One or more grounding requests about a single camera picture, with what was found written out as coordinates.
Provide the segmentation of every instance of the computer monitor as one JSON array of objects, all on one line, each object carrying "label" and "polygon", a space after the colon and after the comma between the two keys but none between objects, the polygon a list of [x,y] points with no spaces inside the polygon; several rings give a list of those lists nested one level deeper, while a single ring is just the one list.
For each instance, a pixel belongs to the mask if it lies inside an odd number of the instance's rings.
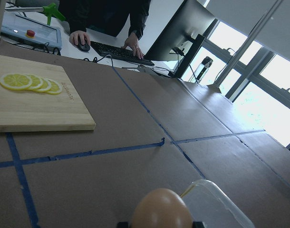
[{"label": "computer monitor", "polygon": [[216,23],[215,16],[197,0],[184,0],[157,40],[150,47],[145,59],[155,61],[180,60],[173,77],[181,77],[201,47],[209,30]]}]

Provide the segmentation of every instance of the white desk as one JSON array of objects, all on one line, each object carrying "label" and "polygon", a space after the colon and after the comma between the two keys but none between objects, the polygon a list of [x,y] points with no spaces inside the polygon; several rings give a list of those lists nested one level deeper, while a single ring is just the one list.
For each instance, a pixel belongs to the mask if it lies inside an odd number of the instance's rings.
[{"label": "white desk", "polygon": [[[47,22],[47,17],[41,13],[37,12],[26,12],[26,15],[28,18],[31,18],[36,21],[40,21],[43,23]],[[101,59],[102,57],[93,49],[91,48],[89,52],[82,52],[80,51],[75,45],[72,45],[69,42],[69,24],[66,21],[60,21],[56,18],[51,19],[51,26],[55,28],[59,28],[61,32],[61,38],[62,38],[62,49],[61,49],[61,55],[71,58],[78,58],[78,59],[84,59],[88,58],[90,61],[93,60],[94,57],[97,57],[98,59]],[[87,29],[87,33],[90,36],[90,39],[96,42],[109,44],[115,47],[121,47],[124,44],[125,39],[112,37],[91,29]],[[9,38],[3,37],[4,40],[10,43],[16,43],[16,41],[10,40]],[[164,62],[158,62],[153,61],[155,66],[163,67],[169,69],[169,67]],[[111,59],[104,58],[100,62],[100,64],[104,65],[112,65]],[[113,59],[113,66],[114,67],[137,67],[137,64],[130,64],[125,61],[116,60]]]}]

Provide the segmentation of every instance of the sleeve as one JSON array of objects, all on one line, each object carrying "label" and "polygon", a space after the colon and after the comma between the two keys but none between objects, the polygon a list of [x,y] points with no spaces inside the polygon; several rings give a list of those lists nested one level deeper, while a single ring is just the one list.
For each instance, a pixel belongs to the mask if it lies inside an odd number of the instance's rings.
[{"label": "sleeve", "polygon": [[149,15],[151,0],[132,0],[130,1],[130,28],[128,36],[134,32],[138,39],[143,36],[145,22]]},{"label": "sleeve", "polygon": [[66,17],[70,33],[78,30],[86,32],[90,0],[60,0],[58,10]]}]

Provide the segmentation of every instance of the blue tape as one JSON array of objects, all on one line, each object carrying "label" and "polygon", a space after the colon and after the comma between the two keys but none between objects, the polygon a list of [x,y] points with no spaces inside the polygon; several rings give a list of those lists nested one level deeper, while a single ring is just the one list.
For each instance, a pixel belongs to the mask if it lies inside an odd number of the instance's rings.
[{"label": "blue tape", "polygon": [[[115,73],[119,76],[119,78],[122,80],[122,82],[126,85],[126,87],[129,89],[129,91],[134,95],[134,97],[139,101],[139,103],[144,107],[144,109],[150,114],[151,118],[163,129],[165,134],[171,139],[171,141],[174,142],[173,137],[167,132],[167,130],[159,123],[159,121],[151,114],[150,110],[146,107],[144,102],[136,95],[136,93],[130,88],[130,86],[127,84],[127,82],[122,78],[122,76],[116,71],[114,67],[112,67]],[[179,147],[178,144],[174,143],[174,145],[177,147],[177,149],[183,154],[183,156],[189,161],[189,163],[198,171],[198,173],[201,175],[203,179],[206,179],[204,174],[201,172],[201,170],[194,164],[194,162],[188,157],[188,155],[182,150],[181,147]]]},{"label": "blue tape", "polygon": [[13,165],[14,165],[14,162],[12,162],[12,161],[0,162],[0,168],[5,168],[5,167],[13,166]]},{"label": "blue tape", "polygon": [[[201,102],[201,101],[199,101],[193,94],[192,94],[192,92],[190,91],[190,89],[186,86],[186,85],[184,85],[184,83],[178,78],[177,79],[179,82],[180,82],[180,84],[186,89],[186,91],[194,98],[194,99],[196,99],[200,104],[202,104],[202,106],[208,111],[208,112],[210,112],[221,124],[223,124],[230,132],[232,132],[233,133],[233,131],[228,127],[228,126],[226,126],[214,113],[212,113],[207,107],[205,107],[205,105]],[[253,131],[253,132],[248,132],[248,133],[257,133],[257,132],[265,132],[265,130],[258,130],[258,131]],[[238,133],[238,134],[231,134],[231,135],[233,135],[233,136],[236,136],[239,140],[240,140],[240,138],[238,137],[238,135],[242,135],[242,134],[244,134],[244,133]],[[177,143],[184,143],[184,142],[188,142],[188,141],[190,141],[190,142],[195,142],[195,141],[199,141],[200,140],[200,138],[199,139],[191,139],[191,140],[182,140],[182,141],[177,141]],[[273,173],[275,173],[276,174],[276,176],[278,176],[282,181],[283,181],[283,183],[285,183],[289,188],[290,188],[290,184],[281,176],[281,175],[279,175],[271,166],[269,166],[255,151],[253,151],[250,147],[248,147],[254,154],[255,154],[255,156],[257,156],[257,158],[263,163],[263,164],[265,164]]]},{"label": "blue tape", "polygon": [[132,150],[139,150],[139,149],[144,149],[144,148],[163,146],[164,143],[165,143],[165,138],[162,138],[161,142],[158,142],[158,143],[139,145],[139,146],[128,146],[128,147],[106,149],[106,150],[99,150],[99,151],[88,151],[88,152],[80,152],[80,153],[72,153],[72,154],[62,154],[62,155],[56,155],[53,157],[47,156],[47,157],[41,157],[41,158],[31,158],[31,159],[21,160],[20,162],[22,165],[42,163],[42,162],[51,162],[51,161],[57,161],[57,160],[80,158],[80,157],[86,157],[86,156],[92,156],[92,155],[132,151]]},{"label": "blue tape", "polygon": [[208,137],[194,138],[194,139],[184,139],[184,140],[173,141],[171,143],[173,143],[173,144],[175,144],[175,143],[176,144],[181,144],[181,143],[188,143],[188,142],[192,143],[192,142],[209,140],[209,139],[219,139],[219,138],[226,138],[226,137],[231,137],[231,136],[237,136],[237,135],[243,135],[243,134],[251,134],[251,133],[259,133],[259,132],[265,132],[265,130],[257,130],[257,131],[233,133],[233,134],[223,134],[223,135],[208,136]]},{"label": "blue tape", "polygon": [[21,191],[22,191],[23,198],[25,200],[25,204],[26,204],[26,207],[27,207],[27,211],[28,211],[28,215],[29,215],[29,219],[30,219],[31,225],[32,225],[33,228],[40,228],[40,226],[37,225],[39,219],[37,217],[37,213],[36,213],[36,210],[35,210],[33,199],[32,199],[32,196],[31,196],[31,192],[30,192],[30,189],[29,189],[29,186],[28,186],[27,178],[26,178],[25,172],[24,172],[24,170],[22,168],[22,164],[20,162],[20,157],[19,157],[19,154],[18,154],[18,151],[17,151],[17,148],[16,148],[16,144],[15,144],[14,138],[13,138],[11,133],[6,133],[6,136],[7,136],[8,145],[10,147],[10,151],[12,153],[13,163],[14,163],[14,166],[15,166],[15,169],[16,169],[16,173],[17,173],[19,182],[20,182],[20,184],[22,186],[22,190]]}]

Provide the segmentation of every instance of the computer mouse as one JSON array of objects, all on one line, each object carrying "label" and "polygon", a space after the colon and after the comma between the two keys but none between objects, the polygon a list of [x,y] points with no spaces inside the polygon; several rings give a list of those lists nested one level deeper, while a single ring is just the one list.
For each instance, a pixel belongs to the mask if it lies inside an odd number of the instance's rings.
[{"label": "computer mouse", "polygon": [[85,41],[85,44],[82,45],[81,41],[80,41],[80,37],[78,37],[78,45],[77,45],[78,49],[84,52],[87,52],[90,50],[90,45],[88,45],[88,43]]}]

